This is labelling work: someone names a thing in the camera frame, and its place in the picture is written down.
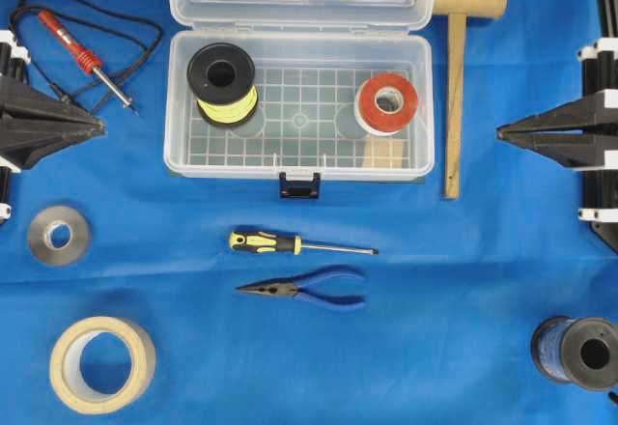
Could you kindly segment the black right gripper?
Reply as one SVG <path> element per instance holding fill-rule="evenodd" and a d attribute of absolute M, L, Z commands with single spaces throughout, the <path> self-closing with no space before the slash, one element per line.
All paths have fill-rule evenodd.
<path fill-rule="evenodd" d="M 617 252 L 617 39 L 583 47 L 578 60 L 584 97 L 498 127 L 497 138 L 583 171 L 579 218 Z M 595 134 L 542 132 L 588 128 Z"/>

